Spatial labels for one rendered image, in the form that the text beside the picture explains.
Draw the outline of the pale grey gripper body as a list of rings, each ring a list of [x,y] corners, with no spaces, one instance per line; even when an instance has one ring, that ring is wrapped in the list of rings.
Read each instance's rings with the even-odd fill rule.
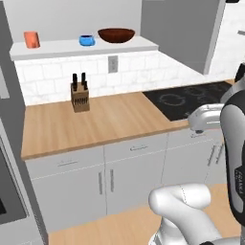
[[[201,105],[189,115],[189,128],[195,132],[218,129],[223,106],[223,103]]]

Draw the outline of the white open cabinet shelf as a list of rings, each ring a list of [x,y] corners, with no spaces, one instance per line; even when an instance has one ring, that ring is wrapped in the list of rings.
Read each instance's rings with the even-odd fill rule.
[[[94,46],[81,46],[76,39],[42,41],[40,47],[29,49],[24,42],[13,43],[10,49],[12,61],[41,58],[108,55],[117,53],[157,51],[159,46],[141,36],[134,36],[125,43],[108,43],[95,39]]]

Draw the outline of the grey tall oven cabinet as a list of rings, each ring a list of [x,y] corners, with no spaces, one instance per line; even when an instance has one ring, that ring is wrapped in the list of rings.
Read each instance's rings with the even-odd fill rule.
[[[0,245],[49,245],[32,182],[21,158],[25,103],[10,49],[11,31],[0,0],[0,138],[9,157],[11,169],[22,200],[26,218],[0,224]]]

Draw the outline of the black hob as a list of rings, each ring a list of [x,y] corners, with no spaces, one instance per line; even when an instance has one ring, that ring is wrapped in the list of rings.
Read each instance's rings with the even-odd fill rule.
[[[219,103],[232,86],[227,81],[217,81],[145,91],[143,95],[151,104],[147,116],[163,116],[169,122],[186,120],[201,105]]]

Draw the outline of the grey drawer front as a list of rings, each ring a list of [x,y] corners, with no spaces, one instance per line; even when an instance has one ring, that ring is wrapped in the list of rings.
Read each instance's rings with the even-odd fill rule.
[[[205,134],[206,136],[200,138],[191,138],[191,133],[197,134],[195,131],[190,130],[189,128],[172,131],[168,133],[167,148],[173,149],[176,147],[194,145],[197,143],[203,143],[208,141],[221,142],[223,139],[220,129],[211,129],[206,130],[199,134]]]
[[[148,145],[148,148],[130,151],[132,146]],[[164,150],[167,145],[167,133],[141,137],[128,141],[121,141],[106,145],[104,147],[104,157],[106,162],[113,162],[121,159],[132,158],[151,152]]]
[[[78,161],[78,163],[63,167],[57,166],[62,162],[65,163],[70,161]],[[102,146],[85,148],[81,150],[45,156],[26,161],[27,169],[32,179],[50,176],[61,172],[80,169],[84,167],[93,167],[102,163]]]

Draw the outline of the grey cupboard door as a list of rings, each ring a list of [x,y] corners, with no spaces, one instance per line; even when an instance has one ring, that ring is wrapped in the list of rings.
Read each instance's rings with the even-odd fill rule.
[[[165,152],[153,152],[105,164],[107,213],[117,214],[148,203],[149,193],[161,185]],[[110,189],[114,169],[114,191]]]
[[[99,172],[102,174],[102,194]],[[33,180],[33,189],[48,233],[106,215],[104,165],[71,170]]]
[[[213,141],[208,141],[168,149],[162,183],[165,186],[204,183],[213,145]]]
[[[227,183],[227,175],[226,175],[226,161],[225,161],[225,146],[222,151],[222,155],[219,159],[218,165],[216,164],[216,158],[220,149],[220,146],[223,143],[216,143],[215,152],[212,157],[212,163],[208,167],[208,172],[205,177],[205,183],[208,185],[215,184],[226,184]]]

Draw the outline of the dark brown bowl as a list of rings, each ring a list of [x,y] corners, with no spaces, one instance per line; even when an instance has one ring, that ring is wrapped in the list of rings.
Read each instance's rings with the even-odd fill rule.
[[[125,43],[129,41],[135,32],[125,28],[107,28],[98,30],[99,37],[108,43]]]

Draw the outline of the wooden knife block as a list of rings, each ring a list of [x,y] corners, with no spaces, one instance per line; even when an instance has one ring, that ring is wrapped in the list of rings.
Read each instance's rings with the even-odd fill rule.
[[[75,113],[90,110],[89,90],[84,73],[81,74],[81,80],[78,80],[77,74],[73,74],[73,81],[71,83],[71,103]]]

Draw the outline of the blue cup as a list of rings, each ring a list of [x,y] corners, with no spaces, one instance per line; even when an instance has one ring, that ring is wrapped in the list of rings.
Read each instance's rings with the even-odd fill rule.
[[[81,46],[94,46],[95,38],[92,35],[81,35],[79,37],[79,44]]]

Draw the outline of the orange glass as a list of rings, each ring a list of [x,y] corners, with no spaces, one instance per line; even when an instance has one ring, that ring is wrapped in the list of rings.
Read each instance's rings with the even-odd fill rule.
[[[24,32],[26,46],[29,49],[36,49],[40,47],[39,37],[37,32]]]

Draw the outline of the black built-in oven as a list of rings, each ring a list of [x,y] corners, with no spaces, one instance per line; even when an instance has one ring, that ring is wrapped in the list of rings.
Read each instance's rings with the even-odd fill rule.
[[[0,138],[0,224],[26,218],[9,157]]]

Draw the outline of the grey wall socket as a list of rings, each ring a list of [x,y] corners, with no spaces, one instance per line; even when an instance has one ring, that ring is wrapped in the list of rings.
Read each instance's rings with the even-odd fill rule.
[[[108,58],[108,73],[117,73],[118,72],[119,60],[117,56],[110,56]]]

